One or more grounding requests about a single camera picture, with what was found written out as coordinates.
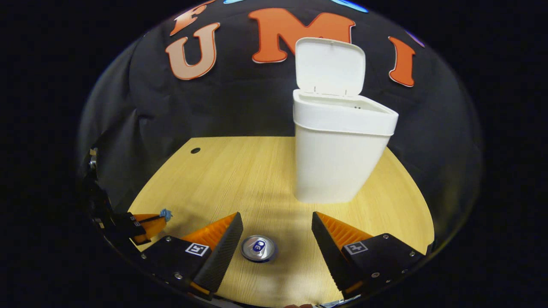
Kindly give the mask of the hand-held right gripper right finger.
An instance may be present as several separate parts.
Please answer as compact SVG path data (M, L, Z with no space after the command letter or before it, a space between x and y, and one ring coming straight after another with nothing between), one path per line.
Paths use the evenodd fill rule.
M390 233L370 235L320 212L313 212L311 230L344 299L381 291L426 257Z

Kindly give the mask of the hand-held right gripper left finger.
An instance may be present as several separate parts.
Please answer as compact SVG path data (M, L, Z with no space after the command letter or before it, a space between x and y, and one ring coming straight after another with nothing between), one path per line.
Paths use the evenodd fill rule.
M240 212L182 238L164 236L143 251L143 270L180 292L212 296L223 281L237 249L243 222Z

